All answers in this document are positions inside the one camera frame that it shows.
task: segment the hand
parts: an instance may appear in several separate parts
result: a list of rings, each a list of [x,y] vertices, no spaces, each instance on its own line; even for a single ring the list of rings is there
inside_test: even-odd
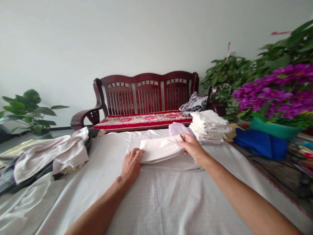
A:
[[[135,148],[126,155],[123,161],[121,177],[130,184],[133,184],[139,175],[141,169],[139,161],[143,151],[143,149]]]
[[[203,160],[211,157],[199,144],[199,142],[188,134],[180,134],[183,141],[179,141],[178,144],[186,149],[185,155],[189,153],[193,159],[203,166]]]

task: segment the stack of folded towels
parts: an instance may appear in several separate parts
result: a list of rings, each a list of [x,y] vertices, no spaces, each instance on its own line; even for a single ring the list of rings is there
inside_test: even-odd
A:
[[[228,121],[213,110],[191,113],[193,117],[190,129],[200,143],[221,144],[225,133],[232,131]]]

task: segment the black and white pillow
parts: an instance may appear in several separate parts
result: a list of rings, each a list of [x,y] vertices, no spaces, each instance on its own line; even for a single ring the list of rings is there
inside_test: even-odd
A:
[[[179,111],[183,112],[184,116],[190,116],[190,113],[192,112],[200,112],[202,111],[208,102],[208,96],[201,97],[199,94],[195,91],[189,101],[182,106],[180,106]]]

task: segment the red floral cushion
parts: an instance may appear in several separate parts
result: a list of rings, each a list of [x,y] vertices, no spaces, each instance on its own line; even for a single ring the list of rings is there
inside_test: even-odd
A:
[[[109,115],[93,128],[107,132],[123,132],[164,128],[173,122],[190,124],[192,117],[183,117],[183,113],[179,110],[148,114]]]

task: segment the green flower pot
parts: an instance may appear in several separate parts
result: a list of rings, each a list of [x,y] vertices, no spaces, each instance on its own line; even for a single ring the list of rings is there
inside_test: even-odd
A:
[[[250,124],[250,129],[268,133],[277,138],[292,140],[302,129],[297,127],[289,127],[271,122],[263,122],[259,118],[254,117]]]

